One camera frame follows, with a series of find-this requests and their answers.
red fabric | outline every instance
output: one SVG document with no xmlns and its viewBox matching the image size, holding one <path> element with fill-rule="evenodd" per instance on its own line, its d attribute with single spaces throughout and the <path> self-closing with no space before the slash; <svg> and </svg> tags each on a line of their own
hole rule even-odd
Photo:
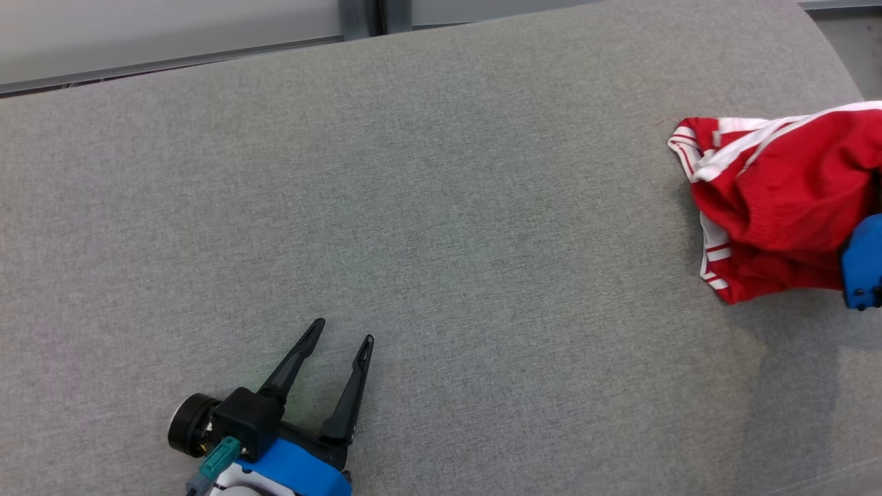
<svg viewBox="0 0 882 496">
<path fill-rule="evenodd" d="M 669 146 L 707 218 L 702 277 L 725 301 L 842 288 L 839 249 L 878 211 L 882 102 L 764 123 L 691 117 Z"/>
</svg>

cable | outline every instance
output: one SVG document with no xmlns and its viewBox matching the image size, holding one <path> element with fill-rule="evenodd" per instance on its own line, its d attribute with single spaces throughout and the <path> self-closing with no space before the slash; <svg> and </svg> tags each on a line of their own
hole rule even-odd
<svg viewBox="0 0 882 496">
<path fill-rule="evenodd" d="M 242 444 L 236 438 L 227 436 L 199 465 L 199 472 L 190 477 L 184 489 L 186 496 L 204 496 L 214 485 L 214 481 L 224 470 L 235 462 L 241 453 Z"/>
</svg>

white wall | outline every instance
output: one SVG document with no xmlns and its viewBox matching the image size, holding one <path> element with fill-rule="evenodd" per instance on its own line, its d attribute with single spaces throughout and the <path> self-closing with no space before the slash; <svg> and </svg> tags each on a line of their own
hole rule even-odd
<svg viewBox="0 0 882 496">
<path fill-rule="evenodd" d="M 0 84 L 336 34 L 337 0 L 0 0 Z"/>
</svg>

gray couch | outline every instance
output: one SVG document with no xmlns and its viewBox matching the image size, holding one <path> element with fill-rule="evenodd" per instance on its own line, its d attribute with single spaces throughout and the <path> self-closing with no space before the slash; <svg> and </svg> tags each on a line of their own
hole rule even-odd
<svg viewBox="0 0 882 496">
<path fill-rule="evenodd" d="M 721 303 L 665 145 L 858 100 L 792 2 L 613 0 L 0 101 L 0 493 L 183 494 L 319 316 L 359 496 L 869 492 L 880 314 Z"/>
</svg>

blue robot part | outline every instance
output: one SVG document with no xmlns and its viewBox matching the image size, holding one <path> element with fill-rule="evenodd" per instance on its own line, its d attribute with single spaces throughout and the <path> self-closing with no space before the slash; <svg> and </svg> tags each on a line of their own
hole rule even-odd
<svg viewBox="0 0 882 496">
<path fill-rule="evenodd" d="M 294 443 L 279 439 L 256 462 L 240 460 L 243 470 L 258 474 L 302 496 L 351 496 L 352 485 L 331 465 Z"/>
<path fill-rule="evenodd" d="M 861 312 L 882 307 L 882 214 L 857 225 L 841 266 L 845 305 Z"/>
</svg>

